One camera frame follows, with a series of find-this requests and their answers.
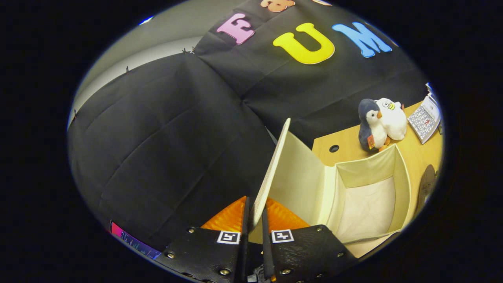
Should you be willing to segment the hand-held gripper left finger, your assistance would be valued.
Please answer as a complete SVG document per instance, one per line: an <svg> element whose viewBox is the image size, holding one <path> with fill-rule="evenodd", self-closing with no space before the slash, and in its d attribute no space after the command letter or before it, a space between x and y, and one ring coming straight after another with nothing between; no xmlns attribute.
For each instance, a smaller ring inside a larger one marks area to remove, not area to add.
<svg viewBox="0 0 503 283"><path fill-rule="evenodd" d="M188 227L156 264L192 283L244 283L248 272L250 201L244 196L201 227Z"/></svg>

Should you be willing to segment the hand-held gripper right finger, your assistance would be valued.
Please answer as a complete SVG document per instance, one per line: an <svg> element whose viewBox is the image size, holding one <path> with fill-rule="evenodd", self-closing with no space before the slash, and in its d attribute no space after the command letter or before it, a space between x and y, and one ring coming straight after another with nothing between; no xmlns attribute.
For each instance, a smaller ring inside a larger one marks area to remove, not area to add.
<svg viewBox="0 0 503 283"><path fill-rule="evenodd" d="M263 210L265 278L272 283L327 283L359 263L324 224L307 224L278 201Z"/></svg>

